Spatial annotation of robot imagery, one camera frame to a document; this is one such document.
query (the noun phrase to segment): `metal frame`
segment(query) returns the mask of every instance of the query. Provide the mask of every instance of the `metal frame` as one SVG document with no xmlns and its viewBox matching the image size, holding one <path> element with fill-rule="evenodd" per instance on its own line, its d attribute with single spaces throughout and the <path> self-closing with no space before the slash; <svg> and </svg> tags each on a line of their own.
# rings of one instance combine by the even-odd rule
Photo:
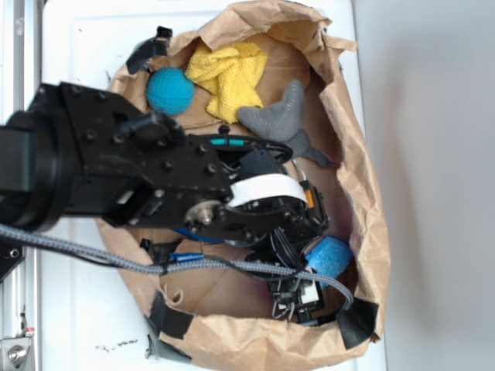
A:
<svg viewBox="0 0 495 371">
<path fill-rule="evenodd" d="M 0 2 L 0 123 L 29 106 L 41 81 L 43 0 Z M 0 285 L 0 365 L 39 371 L 39 253 L 26 250 L 24 261 Z M 16 346 L 27 357 L 17 359 Z"/>
</svg>

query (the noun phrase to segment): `teal ball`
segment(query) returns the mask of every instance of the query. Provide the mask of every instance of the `teal ball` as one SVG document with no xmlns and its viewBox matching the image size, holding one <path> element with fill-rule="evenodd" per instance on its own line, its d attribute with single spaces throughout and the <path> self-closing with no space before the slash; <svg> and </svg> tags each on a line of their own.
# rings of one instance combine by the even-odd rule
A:
<svg viewBox="0 0 495 371">
<path fill-rule="evenodd" d="M 186 77 L 184 71 L 166 67 L 151 75 L 146 97 L 156 110 L 175 116 L 187 110 L 193 102 L 194 83 Z"/>
</svg>

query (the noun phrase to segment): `gray fabric toy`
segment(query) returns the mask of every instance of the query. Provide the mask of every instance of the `gray fabric toy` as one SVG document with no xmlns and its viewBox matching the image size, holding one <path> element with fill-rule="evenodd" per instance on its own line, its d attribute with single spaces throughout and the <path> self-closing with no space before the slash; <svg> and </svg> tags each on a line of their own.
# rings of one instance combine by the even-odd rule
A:
<svg viewBox="0 0 495 371">
<path fill-rule="evenodd" d="M 287 85 L 281 101 L 262 109 L 241 107 L 237 117 L 260 138 L 290 147 L 294 152 L 292 158 L 304 156 L 324 167 L 332 165 L 327 155 L 311 146 L 308 133 L 302 128 L 304 86 L 299 80 Z"/>
</svg>

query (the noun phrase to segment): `yellow cloth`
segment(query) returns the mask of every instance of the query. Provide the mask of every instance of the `yellow cloth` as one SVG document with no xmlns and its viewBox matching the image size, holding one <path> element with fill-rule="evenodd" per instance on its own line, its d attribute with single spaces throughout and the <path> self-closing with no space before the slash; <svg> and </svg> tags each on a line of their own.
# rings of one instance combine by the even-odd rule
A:
<svg viewBox="0 0 495 371">
<path fill-rule="evenodd" d="M 263 107 L 255 87 L 267 59 L 254 43 L 238 43 L 215 52 L 201 43 L 189 60 L 186 76 L 212 93 L 207 112 L 233 124 L 240 107 Z"/>
</svg>

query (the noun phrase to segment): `screw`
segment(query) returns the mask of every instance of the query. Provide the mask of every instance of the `screw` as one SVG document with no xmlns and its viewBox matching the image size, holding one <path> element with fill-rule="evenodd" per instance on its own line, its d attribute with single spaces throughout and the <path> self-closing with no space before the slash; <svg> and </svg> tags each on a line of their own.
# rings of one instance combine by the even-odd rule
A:
<svg viewBox="0 0 495 371">
<path fill-rule="evenodd" d="M 13 346 L 7 353 L 10 362 L 16 366 L 22 364 L 26 360 L 27 355 L 27 351 L 20 345 Z"/>
<path fill-rule="evenodd" d="M 213 213 L 208 209 L 202 209 L 198 212 L 196 219 L 204 226 L 209 226 L 213 222 Z"/>
<path fill-rule="evenodd" d="M 208 164 L 205 171 L 207 172 L 208 175 L 213 175 L 217 173 L 217 167 L 214 164 Z"/>
<path fill-rule="evenodd" d="M 200 145 L 200 146 L 198 147 L 198 153 L 199 153 L 200 155 L 204 155 L 204 154 L 206 154 L 207 152 L 208 152 L 208 148 L 206 147 L 206 145 Z"/>
<path fill-rule="evenodd" d="M 168 142 L 165 139 L 159 139 L 158 141 L 156 141 L 156 146 L 159 148 L 166 147 L 167 144 Z"/>
<path fill-rule="evenodd" d="M 99 92 L 96 96 L 96 100 L 101 103 L 105 102 L 107 100 L 107 94 Z"/>
<path fill-rule="evenodd" d="M 81 89 L 81 87 L 77 87 L 77 86 L 73 85 L 72 87 L 70 87 L 70 92 L 75 97 L 79 97 L 81 95 L 81 93 L 83 92 L 83 90 Z"/>
<path fill-rule="evenodd" d="M 163 189 L 156 189 L 154 195 L 157 199 L 161 199 L 165 195 L 165 191 Z"/>
<path fill-rule="evenodd" d="M 10 250 L 9 255 L 11 258 L 16 259 L 19 256 L 19 250 L 17 249 Z"/>
<path fill-rule="evenodd" d="M 124 135 L 120 133 L 114 134 L 114 136 L 112 137 L 112 141 L 116 145 L 121 145 L 122 143 L 124 143 L 124 140 L 125 140 Z"/>
<path fill-rule="evenodd" d="M 86 130 L 84 133 L 84 140 L 87 141 L 88 143 L 91 143 L 92 141 L 95 141 L 97 137 L 96 131 L 94 130 Z"/>
<path fill-rule="evenodd" d="M 173 160 L 166 160 L 165 162 L 163 162 L 163 167 L 165 168 L 166 171 L 172 170 L 174 165 L 175 162 Z"/>
</svg>

